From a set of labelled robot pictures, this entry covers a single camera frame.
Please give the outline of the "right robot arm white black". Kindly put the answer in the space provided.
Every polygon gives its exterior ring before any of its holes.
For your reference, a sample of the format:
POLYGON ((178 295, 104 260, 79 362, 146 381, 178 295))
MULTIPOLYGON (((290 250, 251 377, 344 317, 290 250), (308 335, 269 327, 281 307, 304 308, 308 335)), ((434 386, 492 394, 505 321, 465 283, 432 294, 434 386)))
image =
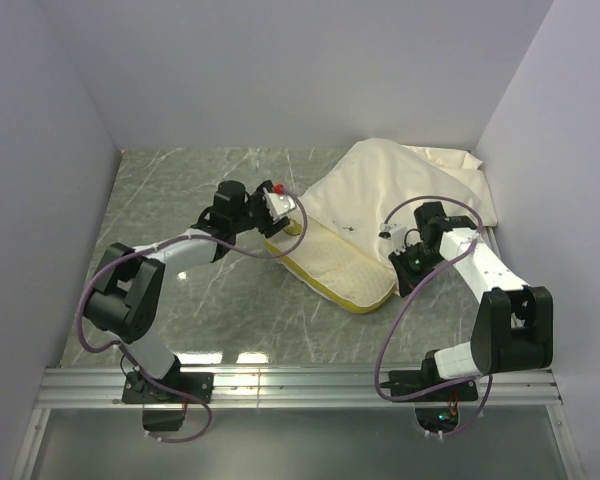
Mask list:
POLYGON ((456 379, 544 369, 553 360, 553 297, 513 273, 484 242, 484 224, 470 206, 448 214, 449 198, 418 196, 412 202, 419 240, 407 241, 409 229, 385 219, 379 233, 393 249, 398 292, 412 298, 448 268, 454 268, 479 303, 469 341, 429 354, 420 376, 424 394, 440 400, 456 379))

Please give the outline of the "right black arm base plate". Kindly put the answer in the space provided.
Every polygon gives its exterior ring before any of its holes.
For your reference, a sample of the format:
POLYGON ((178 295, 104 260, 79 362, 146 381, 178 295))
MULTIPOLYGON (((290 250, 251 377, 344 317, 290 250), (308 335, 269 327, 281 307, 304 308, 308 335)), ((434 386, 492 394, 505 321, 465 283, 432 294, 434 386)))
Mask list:
POLYGON ((444 403, 447 401, 476 401, 478 389, 474 379, 449 380, 439 379, 436 376, 427 377, 418 370, 391 370, 388 379, 381 383, 381 387, 389 391, 392 397, 413 395, 422 390, 440 387, 439 390, 431 391, 410 399, 414 403, 444 403))

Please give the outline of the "cream satin pillowcase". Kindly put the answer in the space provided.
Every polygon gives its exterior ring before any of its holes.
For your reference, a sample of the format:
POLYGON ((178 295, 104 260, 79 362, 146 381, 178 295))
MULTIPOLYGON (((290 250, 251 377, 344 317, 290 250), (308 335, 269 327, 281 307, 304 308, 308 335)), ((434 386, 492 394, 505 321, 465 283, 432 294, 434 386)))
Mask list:
POLYGON ((356 143, 336 166, 301 196, 308 216, 354 245, 366 256, 389 264, 390 243, 379 238, 385 221, 415 226, 416 198, 458 200, 497 225, 482 162, 471 153, 417 147, 372 138, 356 143))

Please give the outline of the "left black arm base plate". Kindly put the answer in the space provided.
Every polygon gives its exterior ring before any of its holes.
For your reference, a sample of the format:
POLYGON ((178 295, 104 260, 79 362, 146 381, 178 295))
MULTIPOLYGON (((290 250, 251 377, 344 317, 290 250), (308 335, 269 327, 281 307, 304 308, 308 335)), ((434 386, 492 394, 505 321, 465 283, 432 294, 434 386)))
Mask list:
POLYGON ((121 402, 131 405, 190 403, 196 397, 209 403, 214 375, 210 372, 177 372, 164 379, 148 380, 138 371, 126 374, 121 402))

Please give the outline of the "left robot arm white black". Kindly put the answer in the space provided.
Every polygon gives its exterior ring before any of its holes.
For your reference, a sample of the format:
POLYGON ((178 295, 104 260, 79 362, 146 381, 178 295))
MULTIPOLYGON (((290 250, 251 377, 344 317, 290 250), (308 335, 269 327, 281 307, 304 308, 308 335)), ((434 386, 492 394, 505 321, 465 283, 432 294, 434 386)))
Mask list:
POLYGON ((251 230, 270 238, 290 226, 300 200, 281 185, 261 183, 249 193, 239 181, 223 181, 212 202, 183 233, 146 246, 110 245, 86 284, 74 322, 82 348, 90 353, 118 347, 159 402, 182 390, 181 363, 154 328, 166 279, 212 264, 239 249, 237 238, 251 230))

